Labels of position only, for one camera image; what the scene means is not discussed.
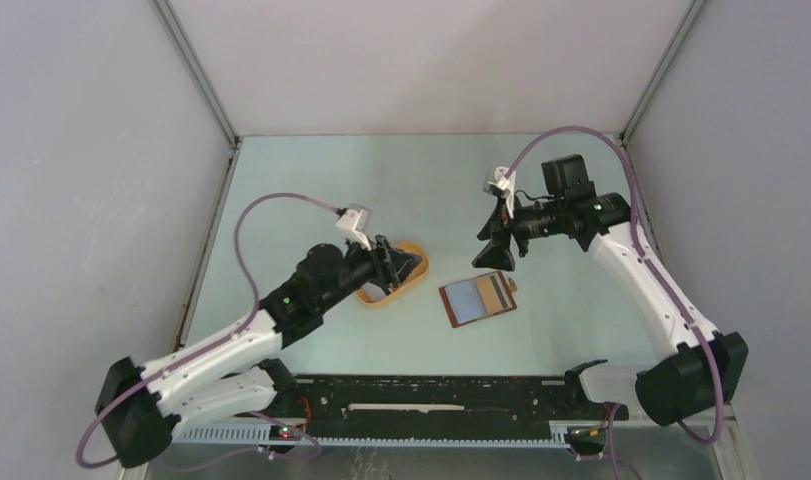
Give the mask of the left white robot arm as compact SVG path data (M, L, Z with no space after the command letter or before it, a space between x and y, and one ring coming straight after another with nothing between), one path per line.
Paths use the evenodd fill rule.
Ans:
M368 284L396 294L427 264L424 255L379 235L312 247L291 276L242 319L205 339L137 365L129 357L106 373L95 413L114 451L133 468L156 459L203 423L267 410L285 416L297 403L292 378L275 354L322 326L325 314Z

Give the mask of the orange plastic card tray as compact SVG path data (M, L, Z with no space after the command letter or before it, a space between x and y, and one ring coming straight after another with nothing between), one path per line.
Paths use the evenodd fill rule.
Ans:
M413 241L396 243L394 248L402 253L415 257L403 268L396 268L396 274L404 276L395 277L394 281L385 287L367 283L361 287L354 298L363 307L368 309L381 309L401 300L407 293L414 290L429 275L430 260L424 248Z

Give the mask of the brown leather card holder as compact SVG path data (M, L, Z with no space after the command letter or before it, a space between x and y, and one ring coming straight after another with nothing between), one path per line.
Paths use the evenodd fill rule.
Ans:
M475 285L475 280L479 276L457 281L438 289L441 301L449 319L450 326L453 329L471 325L475 322L496 317L498 315L513 312L517 309L516 308L513 311L508 311L494 316L488 316L485 313L484 306ZM505 277L510 283L510 286L513 288L514 296L517 292L517 285L513 279L507 277L506 275Z

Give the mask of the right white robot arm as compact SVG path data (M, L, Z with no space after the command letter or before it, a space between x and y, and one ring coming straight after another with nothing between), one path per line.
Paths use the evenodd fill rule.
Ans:
M690 302L652 251L643 228L630 220L631 206L618 193L598 194L578 154L541 165L548 197L524 205L516 197L515 173L491 170L484 190L496 197L478 233L485 247L472 264L511 272L532 239L565 235L614 279L632 301L650 341L655 363L620 367L596 362L562 392L566 411L587 418L602 403L639 407L661 426L705 410L719 410L733 397L749 348L737 332L722 333Z

